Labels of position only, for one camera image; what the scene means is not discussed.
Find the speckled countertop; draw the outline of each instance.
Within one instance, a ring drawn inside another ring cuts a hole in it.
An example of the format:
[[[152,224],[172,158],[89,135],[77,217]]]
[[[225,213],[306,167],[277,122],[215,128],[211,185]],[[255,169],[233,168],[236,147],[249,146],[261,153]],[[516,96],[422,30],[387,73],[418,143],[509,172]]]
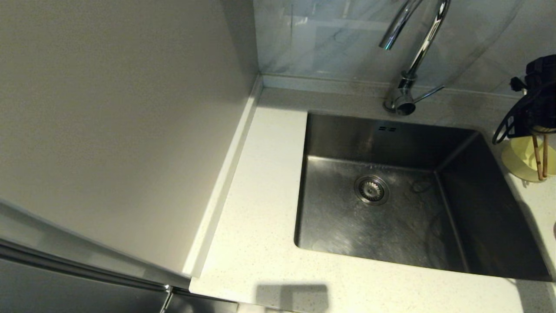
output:
[[[491,135],[515,99],[422,101],[403,118]],[[259,101],[196,294],[301,312],[554,312],[556,283],[511,280],[302,250],[294,244],[307,111],[400,119],[364,92],[266,88]],[[493,147],[495,156],[501,147]],[[556,179],[525,184],[504,172],[556,265]]]

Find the faucet handle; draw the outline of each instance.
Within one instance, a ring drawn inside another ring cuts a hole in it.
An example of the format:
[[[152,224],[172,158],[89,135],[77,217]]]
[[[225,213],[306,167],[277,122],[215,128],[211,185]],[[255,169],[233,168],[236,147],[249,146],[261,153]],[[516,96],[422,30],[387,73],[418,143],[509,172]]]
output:
[[[445,86],[444,85],[440,85],[438,87],[435,87],[427,92],[425,92],[424,94],[418,96],[416,99],[413,100],[413,103],[417,103],[419,101],[421,101],[422,99],[428,97],[428,96],[432,96],[434,94],[436,94],[438,91],[442,90]]]

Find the faucet spout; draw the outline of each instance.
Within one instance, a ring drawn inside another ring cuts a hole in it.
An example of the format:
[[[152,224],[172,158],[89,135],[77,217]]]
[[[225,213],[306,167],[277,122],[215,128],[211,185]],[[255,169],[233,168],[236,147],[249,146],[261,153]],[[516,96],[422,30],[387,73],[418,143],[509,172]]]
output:
[[[379,46],[381,48],[384,48],[385,50],[390,50],[392,48],[396,39],[398,39],[401,30],[404,28],[405,24],[422,1],[423,0],[405,1],[404,5],[400,8],[396,17],[388,27],[383,39],[380,41]],[[400,115],[408,115],[415,110],[415,103],[417,101],[415,101],[411,96],[411,87],[417,79],[417,69],[421,65],[427,51],[433,43],[434,37],[436,37],[436,34],[440,29],[442,21],[446,17],[449,5],[450,0],[438,0],[437,12],[434,16],[432,24],[430,25],[428,33],[423,39],[419,49],[416,51],[415,57],[413,58],[409,68],[401,73],[401,81],[398,84],[397,89],[390,91],[389,99],[384,102],[384,108],[387,111],[396,112]],[[442,89],[442,87],[435,89],[432,93]]]

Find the black object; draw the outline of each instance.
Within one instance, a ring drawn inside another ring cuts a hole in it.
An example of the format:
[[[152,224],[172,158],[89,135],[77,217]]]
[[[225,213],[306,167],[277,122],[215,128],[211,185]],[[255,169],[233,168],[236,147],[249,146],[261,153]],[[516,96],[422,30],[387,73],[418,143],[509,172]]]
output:
[[[506,114],[494,133],[493,144],[506,137],[556,133],[556,55],[530,62],[525,72],[525,82],[514,77],[510,86],[514,91],[526,90],[527,94]]]

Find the chopsticks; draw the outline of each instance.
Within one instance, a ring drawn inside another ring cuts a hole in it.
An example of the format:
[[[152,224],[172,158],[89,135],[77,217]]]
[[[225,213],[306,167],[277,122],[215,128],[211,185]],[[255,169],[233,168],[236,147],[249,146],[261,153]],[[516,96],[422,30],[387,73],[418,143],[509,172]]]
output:
[[[537,161],[537,174],[539,180],[545,180],[548,177],[548,135],[543,136],[543,163],[540,163],[539,143],[537,136],[533,135],[533,149],[535,150],[535,160]]]

